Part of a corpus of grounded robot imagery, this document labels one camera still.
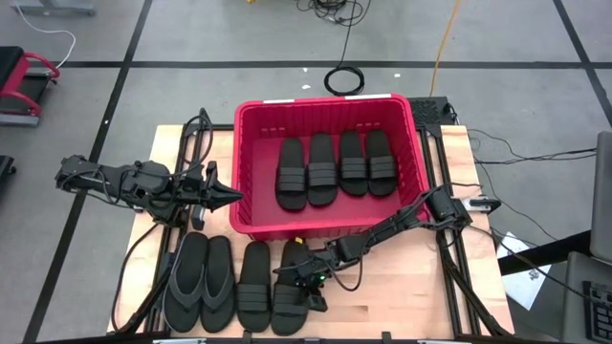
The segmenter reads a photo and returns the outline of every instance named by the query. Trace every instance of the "keyboard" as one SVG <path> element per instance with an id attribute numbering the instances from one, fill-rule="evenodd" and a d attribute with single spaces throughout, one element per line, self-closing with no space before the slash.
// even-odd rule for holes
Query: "keyboard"
<path id="1" fill-rule="evenodd" d="M 612 287 L 591 281 L 582 282 L 585 295 L 586 337 L 603 344 L 612 343 Z"/>

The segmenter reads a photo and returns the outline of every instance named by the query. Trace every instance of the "white cable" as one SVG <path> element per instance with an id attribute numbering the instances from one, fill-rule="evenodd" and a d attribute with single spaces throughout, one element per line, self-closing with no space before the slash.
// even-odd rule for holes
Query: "white cable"
<path id="1" fill-rule="evenodd" d="M 73 49 L 75 48 L 75 44 L 77 43 L 77 38 L 73 35 L 72 32 L 69 31 L 65 31 L 65 30 L 42 30 L 37 28 L 36 26 L 32 25 L 32 23 L 30 23 L 28 21 L 28 19 L 26 18 L 26 16 L 23 14 L 23 11 L 21 10 L 21 6 L 18 4 L 17 0 L 12 0 L 12 3 L 15 5 L 15 7 L 17 8 L 17 11 L 19 12 L 19 14 L 21 14 L 21 17 L 23 18 L 23 21 L 26 22 L 26 24 L 28 24 L 29 27 L 31 27 L 32 29 L 34 29 L 35 31 L 38 32 L 43 32 L 43 33 L 66 33 L 69 34 L 72 38 L 73 38 L 73 43 L 70 45 L 70 49 L 68 50 L 68 53 L 66 54 L 66 57 L 64 57 L 63 60 L 61 60 L 61 62 L 59 62 L 57 64 L 57 66 L 55 66 L 56 68 L 61 68 L 61 66 L 64 65 L 64 63 L 68 60 L 68 58 L 70 57 L 70 54 L 73 53 Z"/>

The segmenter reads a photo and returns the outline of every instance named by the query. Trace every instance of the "red exercise machine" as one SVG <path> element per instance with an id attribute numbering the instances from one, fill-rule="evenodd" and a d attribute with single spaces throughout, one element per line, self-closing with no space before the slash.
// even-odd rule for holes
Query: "red exercise machine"
<path id="1" fill-rule="evenodd" d="M 28 73 L 36 59 L 50 73 Z M 56 83 L 59 70 L 47 58 L 26 53 L 20 47 L 0 47 L 0 124 L 36 126 L 49 81 Z"/>

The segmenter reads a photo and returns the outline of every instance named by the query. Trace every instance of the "cable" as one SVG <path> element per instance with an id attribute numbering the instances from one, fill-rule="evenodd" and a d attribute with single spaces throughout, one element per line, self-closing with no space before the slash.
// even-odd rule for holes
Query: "cable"
<path id="1" fill-rule="evenodd" d="M 365 12 L 369 10 L 371 2 L 372 0 L 368 0 L 367 7 L 364 10 Z M 365 87 L 365 76 L 363 75 L 363 72 L 359 68 L 351 67 L 351 66 L 342 66 L 342 62 L 344 62 L 344 56 L 346 55 L 346 47 L 348 46 L 348 39 L 351 35 L 351 28 L 354 26 L 353 19 L 355 18 L 356 5 L 357 5 L 357 1 L 353 1 L 353 9 L 351 10 L 351 17 L 349 18 L 348 30 L 346 31 L 346 39 L 344 40 L 344 49 L 342 49 L 342 57 L 340 58 L 340 62 L 338 63 L 338 66 L 336 66 L 336 68 L 329 71 L 325 75 L 325 78 L 323 78 L 323 86 L 325 86 L 325 89 L 327 90 L 327 92 L 337 97 L 358 95 L 363 91 L 363 88 Z M 340 71 L 345 71 L 345 72 L 349 72 L 349 73 L 356 75 L 360 79 L 359 85 L 353 90 L 347 91 L 347 92 L 341 92 L 341 91 L 334 90 L 332 86 L 329 84 L 329 79 L 333 74 L 340 72 Z"/>
<path id="2" fill-rule="evenodd" d="M 61 66 L 63 66 L 64 63 L 66 63 L 66 61 L 68 60 L 70 55 L 73 53 L 73 49 L 75 48 L 75 44 L 77 43 L 77 38 L 73 35 L 72 32 L 69 32 L 69 31 L 66 31 L 66 30 L 42 30 L 42 29 L 37 28 L 36 26 L 32 25 L 32 23 L 30 23 L 30 21 L 28 21 L 26 16 L 23 14 L 23 11 L 21 10 L 21 5 L 19 5 L 18 0 L 12 0 L 12 3 L 17 8 L 17 11 L 19 12 L 19 14 L 21 14 L 21 17 L 23 18 L 23 21 L 25 21 L 26 24 L 28 24 L 28 26 L 31 27 L 32 29 L 34 29 L 35 31 L 43 32 L 43 33 L 66 33 L 66 34 L 70 35 L 73 38 L 73 43 L 70 45 L 70 49 L 68 50 L 68 53 L 66 54 L 66 57 L 64 57 L 64 59 L 62 59 L 61 62 L 59 62 L 57 64 L 57 66 L 55 66 L 57 69 L 61 68 Z"/>
<path id="3" fill-rule="evenodd" d="M 440 43 L 440 49 L 438 49 L 438 56 L 436 57 L 436 64 L 433 66 L 433 77 L 431 78 L 431 87 L 429 88 L 429 97 L 433 96 L 433 90 L 436 88 L 436 78 L 438 77 L 438 67 L 440 65 L 440 58 L 442 57 L 442 51 L 444 47 L 447 45 L 448 33 L 450 32 L 450 27 L 452 26 L 452 22 L 455 19 L 455 15 L 457 14 L 457 10 L 459 9 L 459 5 L 461 4 L 461 0 L 455 0 L 455 5 L 452 7 L 452 14 L 450 15 L 450 19 L 447 24 L 447 29 L 444 31 L 444 36 L 442 37 L 442 43 Z"/>
<path id="4" fill-rule="evenodd" d="M 478 160 L 477 158 L 474 158 L 476 163 L 480 164 L 480 160 Z M 550 237 L 553 240 L 558 240 L 556 237 L 554 237 L 553 235 L 551 235 L 551 233 L 549 233 L 548 231 L 546 231 L 546 229 L 544 229 L 544 227 L 539 224 L 536 220 L 534 220 L 531 216 L 522 213 L 516 209 L 514 209 L 511 205 L 507 204 L 506 202 L 504 202 L 495 192 L 495 188 L 493 187 L 493 182 L 491 179 L 491 175 L 489 175 L 489 171 L 487 171 L 487 168 L 485 168 L 484 165 L 480 164 L 480 167 L 482 167 L 482 170 L 485 171 L 485 175 L 487 176 L 487 179 L 489 180 L 489 185 L 491 186 L 491 192 L 493 194 L 493 196 L 499 200 L 499 202 L 501 202 L 503 205 L 507 206 L 511 211 L 513 211 L 514 213 L 528 219 L 529 221 L 531 221 L 532 223 L 534 223 L 542 232 L 544 232 L 544 234 L 548 235 L 548 237 Z"/>
<path id="5" fill-rule="evenodd" d="M 500 237 L 506 237 L 506 236 L 507 236 L 507 235 L 506 235 L 506 234 L 504 234 L 504 233 L 503 233 L 501 230 L 496 229 L 495 227 L 493 227 L 493 226 L 491 226 L 491 225 L 489 225 L 489 228 L 491 229 L 491 231 L 493 231 L 495 234 L 499 235 Z M 521 239 L 521 238 L 517 238 L 517 237 L 515 237 L 515 236 L 508 236 L 508 238 L 510 238 L 510 239 L 515 239 L 515 240 L 517 240 L 517 241 L 520 241 L 520 242 L 523 242 L 523 243 L 526 243 L 526 244 L 529 244 L 529 245 L 533 245 L 534 247 L 539 247 L 539 245 L 538 245 L 538 244 L 534 244 L 534 243 L 532 243 L 532 242 L 530 242 L 530 241 L 527 241 L 527 240 L 525 240 L 525 239 Z"/>
<path id="6" fill-rule="evenodd" d="M 72 193 L 72 194 L 75 194 L 75 195 L 77 194 L 77 191 L 66 190 L 66 192 L 68 192 L 68 193 Z M 104 200 L 104 199 L 103 199 L 103 198 L 101 198 L 100 196 L 93 195 L 93 194 L 90 194 L 90 193 L 85 193 L 85 196 L 87 196 L 87 197 L 92 197 L 92 198 L 95 198 L 95 199 L 97 199 L 97 200 L 100 200 L 100 201 L 102 201 L 102 202 L 104 202 L 104 203 L 106 203 L 106 204 L 109 204 L 109 203 L 108 203 L 106 200 Z M 123 204 L 110 204 L 110 205 L 114 205 L 114 206 L 116 206 L 116 207 L 125 208 L 125 209 L 134 209 L 133 207 L 131 207 L 131 206 L 129 206 L 129 205 L 123 205 Z"/>
<path id="7" fill-rule="evenodd" d="M 490 233 L 489 233 L 487 230 L 482 229 L 482 228 L 478 228 L 478 227 L 475 227 L 475 226 L 469 226 L 469 227 L 470 227 L 470 228 L 472 228 L 472 229 L 474 229 L 474 230 L 477 230 L 477 231 L 479 231 L 479 232 L 485 233 L 485 234 L 487 234 L 488 236 L 492 237 L 492 238 L 495 240 L 495 238 L 493 237 L 493 235 L 492 235 L 492 234 L 490 234 Z M 589 301 L 589 302 L 591 302 L 591 303 L 593 303 L 593 304 L 595 304 L 595 305 L 598 305 L 598 306 L 601 306 L 601 307 L 604 307 L 604 308 L 608 309 L 608 307 L 607 307 L 606 305 L 604 305 L 603 303 L 601 303 L 601 302 L 599 302 L 599 301 L 597 301 L 597 300 L 593 300 L 593 299 L 592 299 L 590 296 L 587 296 L 587 295 L 585 295 L 584 293 L 582 293 L 582 292 L 580 292 L 580 291 L 578 291 L 578 290 L 573 289 L 572 287 L 568 286 L 567 284 L 565 284 L 565 283 L 563 283 L 563 282 L 559 281 L 559 280 L 558 280 L 556 277 L 553 277 L 552 275 L 550 275 L 550 274 L 548 274 L 548 273 L 544 272 L 544 271 L 543 271 L 542 269 L 540 269 L 540 268 L 539 268 L 539 267 L 538 267 L 536 264 L 532 263 L 532 262 L 531 262 L 529 259 L 527 259 L 527 258 L 523 257 L 522 255 L 520 255 L 520 254 L 519 254 L 519 253 L 517 253 L 517 252 L 512 251 L 512 250 L 511 250 L 509 247 L 505 246 L 503 243 L 499 243 L 499 245 L 501 245 L 503 248 L 507 249 L 507 250 L 508 250 L 508 252 L 509 252 L 509 253 L 510 253 L 512 256 L 516 257 L 518 260 L 520 260 L 521 262 L 523 262 L 523 263 L 525 263 L 526 265 L 528 265 L 528 266 L 529 266 L 531 269 L 535 269 L 535 270 L 537 270 L 539 273 L 541 273 L 542 275 L 544 275 L 546 278 L 550 278 L 550 279 L 551 279 L 553 282 L 555 282 L 555 283 L 559 284 L 560 286 L 562 286 L 562 287 L 566 288 L 567 290 L 569 290 L 569 291 L 570 291 L 570 292 L 572 292 L 573 294 L 575 294 L 575 295 L 577 295 L 577 296 L 579 296 L 579 297 L 581 297 L 581 298 L 583 298 L 583 299 L 585 299 L 585 300 L 587 300 L 587 301 Z"/>
<path id="8" fill-rule="evenodd" d="M 574 154 L 581 154 L 581 153 L 592 153 L 592 152 L 596 152 L 597 148 L 587 148 L 587 149 L 579 149 L 579 150 L 572 150 L 572 151 L 565 151 L 565 152 L 559 152 L 559 153 L 553 153 L 553 154 L 545 154 L 545 155 L 540 155 L 540 156 L 535 156 L 535 157 L 524 157 L 522 155 L 519 155 L 517 153 L 514 152 L 512 146 L 510 145 L 510 143 L 507 140 L 501 139 L 501 138 L 497 138 L 483 130 L 479 130 L 479 129 L 468 129 L 468 131 L 472 131 L 472 132 L 476 132 L 476 133 L 480 133 L 492 140 L 498 140 L 501 142 L 504 142 L 504 144 L 506 144 L 506 146 L 508 147 L 508 149 L 510 150 L 510 154 L 512 154 L 513 156 L 517 157 L 518 159 L 512 159 L 509 161 L 480 161 L 480 163 L 482 164 L 513 164 L 513 163 L 517 163 L 517 162 L 523 162 L 523 161 L 572 161 L 572 160 L 578 160 L 578 159 L 585 159 L 585 158 L 591 158 L 594 157 L 595 154 L 590 154 L 590 155 L 586 155 L 586 156 L 582 156 L 582 157 L 574 157 L 574 158 L 557 158 L 555 159 L 555 157 L 560 156 L 560 155 L 574 155 Z"/>
<path id="9" fill-rule="evenodd" d="M 327 0 L 327 1 L 323 1 L 323 0 L 310 0 L 308 1 L 308 5 L 306 8 L 301 8 L 299 6 L 299 0 L 295 1 L 295 6 L 297 7 L 298 10 L 300 11 L 314 11 L 315 15 L 323 20 L 327 20 L 327 21 L 331 21 L 335 24 L 341 25 L 345 28 L 348 28 L 349 26 L 355 26 L 357 24 L 359 24 L 361 22 L 361 20 L 363 20 L 363 18 L 365 17 L 365 15 L 367 14 L 367 11 L 369 9 L 370 6 L 370 2 L 371 0 L 368 0 L 368 4 L 365 7 L 365 10 L 363 9 L 363 5 L 360 4 L 357 1 L 353 1 L 353 0 Z M 359 7 L 359 13 L 358 14 L 354 14 L 352 13 L 350 17 L 348 18 L 343 18 L 340 17 L 339 15 L 341 14 L 341 10 L 347 5 L 352 3 L 353 6 Z"/>
<path id="10" fill-rule="evenodd" d="M 125 254 L 125 258 L 123 258 L 123 263 L 121 264 L 121 270 L 119 272 L 119 282 L 117 283 L 117 289 L 115 290 L 115 298 L 113 299 L 113 310 L 111 311 L 111 324 L 113 325 L 113 329 L 115 329 L 115 331 L 119 330 L 119 327 L 117 326 L 117 321 L 115 320 L 115 311 L 117 309 L 117 301 L 119 299 L 119 294 L 121 292 L 121 284 L 123 283 L 123 274 L 125 273 L 125 266 L 127 265 L 127 261 L 130 259 L 130 256 L 132 255 L 132 252 L 134 252 L 134 248 L 136 248 L 136 246 L 138 244 L 140 244 L 142 242 L 142 240 L 144 240 L 147 236 L 149 236 L 149 234 L 151 234 L 153 232 L 153 230 L 155 228 L 157 228 L 160 224 L 155 224 L 152 227 L 150 227 L 135 243 L 134 245 L 132 245 L 132 247 L 127 251 L 127 254 Z"/>
<path id="11" fill-rule="evenodd" d="M 204 160 L 207 158 L 208 154 L 210 153 L 210 148 L 212 148 L 212 138 L 213 138 L 213 130 L 212 130 L 212 122 L 210 121 L 210 119 L 208 118 L 208 114 L 206 113 L 206 110 L 204 110 L 204 108 L 201 109 L 201 112 L 204 111 L 205 115 L 198 115 L 198 116 L 194 116 L 192 118 L 190 118 L 186 123 L 185 126 L 188 127 L 189 124 L 191 124 L 194 120 L 196 119 L 200 119 L 203 120 L 207 125 L 208 125 L 208 131 L 210 133 L 210 135 L 208 135 L 208 146 L 207 146 L 207 150 L 204 152 L 204 154 L 202 155 L 202 157 L 196 162 L 193 163 L 188 169 L 183 170 L 181 172 L 177 172 L 177 173 L 170 173 L 170 174 L 159 174 L 159 173 L 152 173 L 152 172 L 147 172 L 147 171 L 141 171 L 139 170 L 138 173 L 142 173 L 146 176 L 151 176 L 151 177 L 160 177 L 160 178 L 174 178 L 174 177 L 179 177 L 182 176 L 188 172 L 193 171 L 194 169 L 198 168 L 203 162 Z"/>

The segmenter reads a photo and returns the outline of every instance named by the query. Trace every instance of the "black cable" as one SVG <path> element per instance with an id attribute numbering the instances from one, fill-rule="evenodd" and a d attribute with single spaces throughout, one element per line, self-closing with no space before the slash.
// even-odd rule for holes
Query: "black cable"
<path id="1" fill-rule="evenodd" d="M 479 232 L 485 233 L 485 234 L 487 234 L 488 236 L 490 236 L 490 237 L 492 237 L 493 239 L 495 239 L 495 237 L 494 237 L 492 234 L 490 234 L 490 233 L 489 233 L 487 230 L 485 230 L 485 229 L 478 228 L 478 227 L 475 227 L 475 226 L 469 226 L 469 227 L 470 227 L 470 228 L 472 228 L 472 229 L 474 229 L 474 230 L 477 230 L 477 231 L 479 231 Z M 555 283 L 559 284 L 560 286 L 562 286 L 562 287 L 566 288 L 567 290 L 569 290 L 569 291 L 570 291 L 570 292 L 572 292 L 573 294 L 575 294 L 575 295 L 577 295 L 577 296 L 579 296 L 579 297 L 581 297 L 581 298 L 583 298 L 583 299 L 585 299 L 585 300 L 587 300 L 587 301 L 589 301 L 589 302 L 591 302 L 591 303 L 593 303 L 593 304 L 595 304 L 595 305 L 598 305 L 598 306 L 604 307 L 604 308 L 606 308 L 606 309 L 609 309 L 607 305 L 604 305 L 604 304 L 603 304 L 603 303 L 601 303 L 600 301 L 597 301 L 597 300 L 592 299 L 590 296 L 587 296 L 587 295 L 585 295 L 584 293 L 582 293 L 582 292 L 580 292 L 580 291 L 578 291 L 578 290 L 573 289 L 572 287 L 568 286 L 567 284 L 565 284 L 565 283 L 563 283 L 563 282 L 559 281 L 559 280 L 558 280 L 556 277 L 553 277 L 552 275 L 550 275 L 550 274 L 548 274 L 548 273 L 544 272 L 542 269 L 540 269 L 540 268 L 539 268 L 539 267 L 538 267 L 536 264 L 534 264 L 533 262 L 531 262 L 529 259 L 527 259 L 527 258 L 523 257 L 522 255 L 520 255 L 520 254 L 519 254 L 519 253 L 517 253 L 517 252 L 512 251 L 512 250 L 511 250 L 509 247 L 505 246 L 503 243 L 499 243 L 499 245 L 501 245 L 503 248 L 507 249 L 507 250 L 508 250 L 508 252 L 509 252 L 509 253 L 510 253 L 512 256 L 516 257 L 518 260 L 520 260 L 521 262 L 523 262 L 523 263 L 525 263 L 526 265 L 528 265 L 528 266 L 529 266 L 531 269 L 535 269 L 535 270 L 537 270 L 539 273 L 541 273 L 542 275 L 544 275 L 546 278 L 550 278 L 550 279 L 551 279 L 553 282 L 555 282 Z"/>
<path id="2" fill-rule="evenodd" d="M 119 272 L 119 282 L 117 283 L 117 289 L 115 290 L 115 298 L 113 299 L 113 310 L 111 310 L 111 324 L 113 325 L 113 329 L 115 331 L 119 330 L 119 327 L 117 326 L 117 321 L 115 320 L 115 310 L 117 308 L 117 300 L 119 300 L 119 294 L 121 292 L 121 284 L 123 283 L 123 274 L 125 273 L 125 266 L 127 265 L 127 261 L 130 259 L 130 256 L 132 255 L 132 252 L 134 251 L 134 248 L 136 248 L 136 246 L 138 244 L 140 244 L 142 242 L 142 240 L 144 240 L 149 234 L 151 234 L 153 232 L 153 230 L 158 227 L 158 225 L 159 224 L 155 224 L 152 227 L 150 227 L 134 243 L 134 245 L 132 245 L 132 247 L 127 251 L 127 254 L 125 255 L 125 258 L 123 258 L 123 263 L 121 264 L 121 270 Z"/>
<path id="3" fill-rule="evenodd" d="M 201 109 L 201 112 L 204 112 L 204 114 L 206 114 L 206 110 Z M 139 170 L 138 173 L 142 173 L 146 176 L 151 176 L 151 177 L 160 177 L 160 178 L 174 178 L 174 177 L 179 177 L 179 176 L 183 176 L 184 174 L 193 171 L 194 169 L 196 169 L 198 166 L 200 166 L 204 160 L 207 158 L 208 153 L 210 153 L 210 148 L 212 148 L 212 137 L 213 137 L 213 130 L 212 130 L 212 122 L 210 121 L 210 119 L 208 119 L 208 114 L 204 115 L 198 115 L 198 116 L 194 116 L 192 118 L 190 118 L 186 123 L 185 123 L 185 127 L 188 127 L 189 124 L 191 124 L 194 120 L 196 119 L 200 119 L 203 120 L 206 125 L 208 126 L 208 131 L 210 133 L 210 135 L 208 136 L 208 146 L 207 146 L 207 150 L 204 152 L 204 154 L 202 155 L 202 158 L 200 158 L 196 163 L 193 163 L 188 169 L 183 170 L 181 172 L 176 172 L 176 173 L 170 173 L 170 174 L 158 174 L 158 173 L 151 173 L 151 172 L 147 172 L 147 171 L 141 171 Z"/>
<path id="4" fill-rule="evenodd" d="M 301 8 L 299 6 L 300 1 L 296 0 L 295 6 L 300 11 L 314 11 L 315 15 L 319 19 L 328 20 L 335 24 L 348 28 L 349 26 L 358 25 L 361 20 L 363 20 L 369 10 L 370 2 L 371 0 L 368 0 L 368 4 L 365 9 L 363 8 L 362 4 L 353 0 L 310 0 L 308 1 L 308 5 L 305 8 Z M 351 16 L 348 18 L 341 17 L 342 9 L 344 9 L 347 4 L 351 3 L 353 4 L 353 6 L 359 8 L 359 12 L 357 14 L 352 13 Z"/>
<path id="5" fill-rule="evenodd" d="M 476 161 L 476 163 L 480 164 L 480 160 L 478 160 L 476 157 L 474 157 L 474 160 Z M 544 227 L 539 224 L 536 220 L 534 220 L 531 216 L 522 213 L 516 209 L 514 209 L 511 205 L 509 205 L 508 203 L 506 203 L 505 201 L 503 201 L 495 192 L 495 188 L 493 187 L 493 182 L 491 179 L 491 175 L 489 175 L 489 171 L 487 171 L 487 168 L 483 165 L 480 164 L 480 167 L 482 167 L 482 170 L 485 171 L 485 175 L 487 176 L 487 179 L 489 180 L 489 185 L 491 186 L 491 192 L 493 194 L 493 196 L 499 200 L 499 202 L 501 202 L 503 205 L 507 206 L 509 210 L 513 211 L 514 213 L 528 219 L 529 221 L 531 221 L 532 223 L 534 223 L 534 225 L 536 225 L 542 232 L 544 232 L 544 234 L 548 235 L 551 239 L 553 240 L 558 240 L 556 237 L 554 237 L 553 235 L 551 235 L 551 233 L 549 233 L 548 231 L 546 231 L 546 229 L 544 229 Z"/>
<path id="6" fill-rule="evenodd" d="M 502 237 L 502 239 L 503 239 L 503 238 L 506 236 L 506 234 L 505 234 L 505 233 L 503 233 L 501 230 L 496 229 L 495 227 L 493 227 L 493 226 L 491 226 L 491 225 L 489 225 L 489 228 L 490 228 L 490 229 L 491 229 L 491 231 L 493 231 L 495 234 L 497 234 L 497 235 L 499 235 L 500 237 Z M 515 240 L 518 240 L 518 241 L 521 241 L 521 242 L 523 242 L 523 243 L 526 243 L 526 244 L 532 245 L 532 246 L 534 246 L 534 247 L 539 247 L 539 245 L 538 245 L 538 244 L 532 243 L 532 242 L 527 241 L 527 240 L 522 239 L 522 238 L 517 238 L 517 237 L 515 237 L 515 236 L 511 236 L 511 237 L 509 237 L 509 238 L 511 238 L 511 239 L 515 239 Z"/>
<path id="7" fill-rule="evenodd" d="M 75 195 L 77 194 L 77 192 L 76 192 L 76 191 L 71 191 L 71 190 L 66 190 L 66 192 L 68 192 L 68 193 L 72 193 L 72 194 L 75 194 Z M 104 200 L 104 199 L 103 199 L 103 198 L 101 198 L 100 196 L 93 195 L 93 194 L 90 194 L 90 193 L 87 193 L 87 192 L 85 192 L 85 196 L 87 196 L 87 197 L 93 197 L 93 198 L 95 198 L 95 199 L 97 199 L 97 200 L 100 200 L 100 201 L 102 201 L 102 202 L 106 203 L 106 204 L 109 204 L 109 203 L 108 203 L 106 200 Z M 120 208 L 125 208 L 125 209 L 134 209 L 132 206 L 129 206 L 129 205 L 123 205 L 123 204 L 109 204 L 109 205 L 113 205 L 113 206 L 120 207 Z"/>
<path id="8" fill-rule="evenodd" d="M 555 157 L 559 156 L 559 155 L 574 155 L 574 154 L 581 154 L 581 153 L 592 153 L 592 152 L 596 152 L 597 148 L 587 148 L 587 149 L 579 149 L 579 150 L 573 150 L 573 151 L 566 151 L 566 152 L 559 152 L 559 153 L 553 153 L 553 154 L 545 154 L 545 155 L 540 155 L 540 156 L 535 156 L 535 157 L 524 157 L 522 155 L 519 155 L 517 153 L 514 152 L 512 146 L 510 145 L 510 143 L 507 140 L 501 139 L 501 138 L 497 138 L 483 130 L 479 130 L 479 129 L 468 129 L 468 131 L 472 131 L 472 132 L 476 132 L 476 133 L 480 133 L 492 140 L 498 140 L 501 142 L 504 142 L 504 144 L 506 144 L 506 146 L 508 147 L 508 149 L 510 150 L 510 154 L 512 154 L 513 156 L 517 157 L 518 159 L 512 159 L 512 160 L 508 160 L 508 161 L 481 161 L 481 163 L 483 164 L 513 164 L 513 163 L 517 163 L 517 162 L 523 162 L 523 161 L 572 161 L 572 160 L 578 160 L 578 159 L 585 159 L 585 158 L 591 158 L 594 157 L 595 154 L 591 154 L 591 155 L 587 155 L 587 156 L 582 156 L 582 157 L 574 157 L 574 158 L 557 158 L 555 159 Z"/>
<path id="9" fill-rule="evenodd" d="M 363 18 L 367 14 L 367 11 L 370 9 L 371 2 L 372 0 L 368 0 L 367 7 L 365 8 L 365 10 L 363 10 L 363 16 L 359 19 L 357 23 L 353 24 L 353 19 L 355 18 L 355 7 L 358 4 L 357 1 L 353 1 L 353 9 L 351 10 L 350 18 L 348 19 L 349 24 L 348 26 L 346 26 L 348 30 L 346 31 L 346 39 L 344 40 L 344 48 L 342 49 L 342 57 L 340 58 L 338 66 L 336 66 L 336 68 L 334 68 L 333 70 L 329 71 L 325 75 L 325 78 L 323 79 L 323 86 L 325 86 L 325 89 L 327 90 L 327 92 L 331 93 L 334 96 L 337 96 L 337 97 L 355 96 L 355 95 L 360 94 L 363 91 L 363 88 L 365 87 L 365 76 L 363 75 L 363 72 L 357 67 L 342 66 L 342 63 L 344 62 L 344 56 L 346 55 L 346 48 L 348 47 L 348 40 L 349 40 L 349 37 L 351 36 L 351 28 L 354 25 L 359 24 L 361 20 L 363 20 Z M 356 75 L 360 79 L 359 85 L 353 90 L 347 91 L 347 92 L 341 92 L 341 91 L 334 90 L 334 88 L 332 88 L 332 86 L 329 84 L 329 79 L 333 74 L 340 72 L 340 71 L 349 72 L 349 73 Z"/>

